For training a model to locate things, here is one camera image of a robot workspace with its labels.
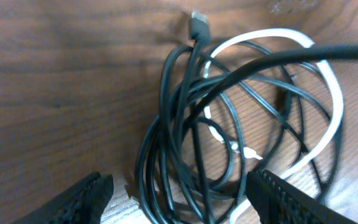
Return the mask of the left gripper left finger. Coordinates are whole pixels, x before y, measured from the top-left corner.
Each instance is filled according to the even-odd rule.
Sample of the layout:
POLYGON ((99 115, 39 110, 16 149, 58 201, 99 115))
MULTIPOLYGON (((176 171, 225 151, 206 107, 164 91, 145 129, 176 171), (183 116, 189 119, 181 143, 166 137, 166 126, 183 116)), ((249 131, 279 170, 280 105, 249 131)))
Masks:
POLYGON ((113 176, 93 172, 15 223, 99 224, 113 193, 113 176))

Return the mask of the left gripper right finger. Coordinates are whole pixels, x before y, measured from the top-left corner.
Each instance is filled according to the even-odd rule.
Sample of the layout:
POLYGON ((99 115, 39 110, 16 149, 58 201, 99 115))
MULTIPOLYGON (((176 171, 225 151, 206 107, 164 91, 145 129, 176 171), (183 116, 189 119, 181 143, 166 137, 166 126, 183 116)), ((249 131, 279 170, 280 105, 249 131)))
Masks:
POLYGON ((268 170, 248 173, 246 196, 261 223, 356 224, 268 170))

